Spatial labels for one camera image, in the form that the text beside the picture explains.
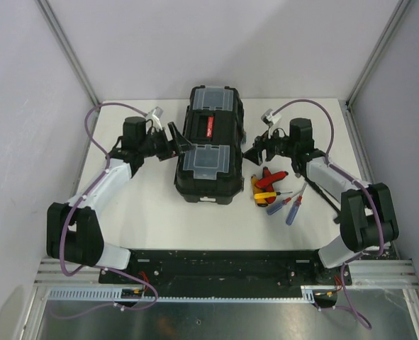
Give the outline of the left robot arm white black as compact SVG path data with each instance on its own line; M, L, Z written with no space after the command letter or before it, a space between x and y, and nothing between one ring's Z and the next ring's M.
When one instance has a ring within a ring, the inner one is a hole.
M139 266L130 260L130 250L104 241L99 215L145 159L157 157L164 161L193 149L174 123L162 127L154 115L126 118L122 135L106 155L101 173L66 203L53 203L48 208L48 256L63 263L114 268L115 276L122 282L133 282Z

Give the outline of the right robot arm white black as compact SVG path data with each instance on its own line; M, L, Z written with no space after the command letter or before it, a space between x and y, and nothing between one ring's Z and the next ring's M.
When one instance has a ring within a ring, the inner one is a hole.
M315 148L313 127L307 118L294 118L289 133L281 134L275 119L263 118L268 129L255 138L244 158L256 165L275 156L287 157L295 174L326 191L339 204L340 234L318 251L320 260L309 266L317 284L326 284L335 267L359 258L366 249L384 250L399 236L398 223L389 187L362 181L334 163L328 153Z

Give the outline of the black plastic toolbox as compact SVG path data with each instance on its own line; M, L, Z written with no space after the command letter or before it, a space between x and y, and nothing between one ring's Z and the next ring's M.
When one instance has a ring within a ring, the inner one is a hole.
M174 185L189 203L205 198L228 205L244 188L244 108L238 90L196 86L191 90L183 136L194 148L180 156Z

